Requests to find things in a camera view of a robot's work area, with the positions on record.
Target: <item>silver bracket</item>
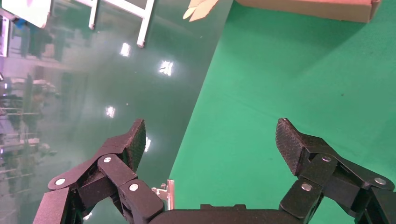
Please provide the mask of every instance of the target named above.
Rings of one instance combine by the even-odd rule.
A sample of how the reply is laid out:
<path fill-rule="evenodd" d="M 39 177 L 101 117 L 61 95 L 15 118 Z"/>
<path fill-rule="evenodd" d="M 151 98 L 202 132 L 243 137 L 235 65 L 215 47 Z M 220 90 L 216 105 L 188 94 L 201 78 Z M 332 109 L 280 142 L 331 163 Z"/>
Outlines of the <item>silver bracket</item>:
<path fill-rule="evenodd" d="M 161 188 L 152 188 L 153 192 L 157 196 L 166 201 L 168 204 L 168 210 L 175 209 L 175 181 L 168 180 L 168 184 L 161 184 Z"/>

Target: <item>metal screw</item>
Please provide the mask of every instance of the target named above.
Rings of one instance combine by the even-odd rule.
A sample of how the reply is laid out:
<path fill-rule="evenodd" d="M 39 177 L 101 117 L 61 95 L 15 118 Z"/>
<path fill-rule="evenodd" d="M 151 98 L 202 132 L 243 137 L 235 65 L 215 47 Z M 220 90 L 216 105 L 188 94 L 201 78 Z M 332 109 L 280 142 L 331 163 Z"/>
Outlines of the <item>metal screw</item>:
<path fill-rule="evenodd" d="M 55 181 L 55 184 L 56 184 L 56 185 L 62 185 L 65 181 L 66 181 L 66 179 L 61 178 L 61 179 Z"/>
<path fill-rule="evenodd" d="M 381 179 L 379 177 L 374 178 L 375 182 L 381 184 L 381 185 L 385 185 L 386 181 L 384 179 Z"/>
<path fill-rule="evenodd" d="M 326 161 L 326 162 L 330 162 L 332 159 L 330 157 L 328 157 L 328 156 L 323 156 L 322 160 Z"/>
<path fill-rule="evenodd" d="M 106 158 L 103 160 L 103 162 L 110 162 L 110 160 L 111 160 L 111 157 L 106 157 Z"/>
<path fill-rule="evenodd" d="M 136 191 L 138 188 L 139 188 L 139 185 L 137 185 L 136 183 L 134 183 L 131 186 L 129 186 L 129 190 L 130 191 Z"/>
<path fill-rule="evenodd" d="M 307 183 L 301 184 L 301 188 L 304 189 L 304 190 L 306 190 L 306 191 L 312 190 L 312 186 L 309 185 L 309 184 L 307 184 Z"/>

